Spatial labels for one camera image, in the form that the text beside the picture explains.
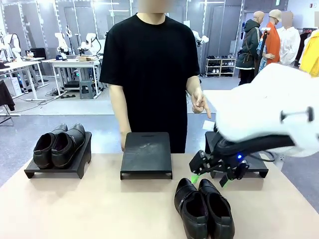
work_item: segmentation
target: yellow shirt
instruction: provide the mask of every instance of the yellow shirt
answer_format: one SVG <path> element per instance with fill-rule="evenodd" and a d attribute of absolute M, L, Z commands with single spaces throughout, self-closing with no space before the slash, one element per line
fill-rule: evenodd
<path fill-rule="evenodd" d="M 311 36 L 301 62 L 300 69 L 319 77 L 319 31 Z"/>

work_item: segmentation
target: gray stool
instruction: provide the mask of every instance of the gray stool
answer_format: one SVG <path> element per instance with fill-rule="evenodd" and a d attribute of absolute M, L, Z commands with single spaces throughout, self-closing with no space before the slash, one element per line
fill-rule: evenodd
<path fill-rule="evenodd" d="M 80 99 L 94 99 L 96 92 L 92 81 L 80 81 Z"/>

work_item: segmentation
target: shoe on rack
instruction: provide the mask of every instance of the shoe on rack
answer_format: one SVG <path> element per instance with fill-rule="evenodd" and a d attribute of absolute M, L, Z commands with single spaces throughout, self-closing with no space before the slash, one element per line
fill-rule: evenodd
<path fill-rule="evenodd" d="M 208 210 L 203 195 L 187 178 L 178 183 L 174 204 L 183 220 L 187 239 L 208 238 Z"/>
<path fill-rule="evenodd" d="M 207 179 L 202 179 L 198 190 L 204 196 L 209 219 L 209 234 L 214 239 L 233 239 L 235 225 L 228 201 L 217 188 Z"/>
<path fill-rule="evenodd" d="M 59 133 L 52 147 L 52 162 L 58 168 L 67 168 L 73 161 L 75 153 L 85 141 L 83 125 L 77 123 L 67 132 Z"/>
<path fill-rule="evenodd" d="M 33 161 L 40 169 L 52 168 L 52 146 L 59 133 L 68 131 L 66 124 L 60 124 L 52 132 L 40 137 L 33 150 Z"/>

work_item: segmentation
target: hand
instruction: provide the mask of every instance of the hand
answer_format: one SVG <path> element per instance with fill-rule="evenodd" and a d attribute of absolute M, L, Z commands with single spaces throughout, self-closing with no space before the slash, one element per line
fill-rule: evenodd
<path fill-rule="evenodd" d="M 271 54 L 271 53 L 266 54 L 265 57 L 266 57 L 267 59 L 272 59 L 272 60 L 275 59 L 275 55 L 273 55 L 273 54 Z"/>
<path fill-rule="evenodd" d="M 122 148 L 122 152 L 124 152 L 126 136 L 130 132 L 131 132 L 131 130 L 127 130 L 127 131 L 121 132 L 121 148 Z"/>
<path fill-rule="evenodd" d="M 204 96 L 201 88 L 196 88 L 196 90 L 191 95 L 191 101 L 193 103 L 192 109 L 195 114 L 202 113 L 204 110 L 206 110 L 208 118 L 211 119 L 211 112 L 206 97 Z"/>

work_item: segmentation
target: green jacket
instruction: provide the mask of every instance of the green jacket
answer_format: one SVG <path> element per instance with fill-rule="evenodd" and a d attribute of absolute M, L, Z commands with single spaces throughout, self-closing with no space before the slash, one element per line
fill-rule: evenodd
<path fill-rule="evenodd" d="M 238 56 L 236 67 L 241 69 L 254 69 L 255 60 L 258 58 L 257 47 L 260 37 L 262 36 L 259 30 L 260 24 L 248 20 L 245 25 L 245 38 L 243 42 L 242 53 Z"/>

